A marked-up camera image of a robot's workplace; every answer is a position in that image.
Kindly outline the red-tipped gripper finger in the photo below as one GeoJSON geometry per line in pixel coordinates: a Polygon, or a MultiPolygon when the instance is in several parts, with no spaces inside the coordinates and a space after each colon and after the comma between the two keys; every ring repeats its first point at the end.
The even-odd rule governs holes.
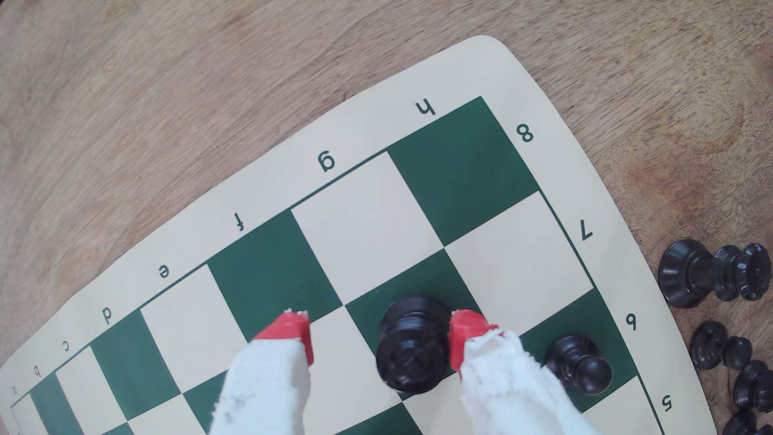
{"type": "Polygon", "coordinates": [[[474,434],[598,434],[516,331],[476,311],[453,311],[449,349],[474,434]]]}
{"type": "Polygon", "coordinates": [[[314,361],[307,311],[285,310],[231,362],[209,434],[304,434],[314,361]]]}

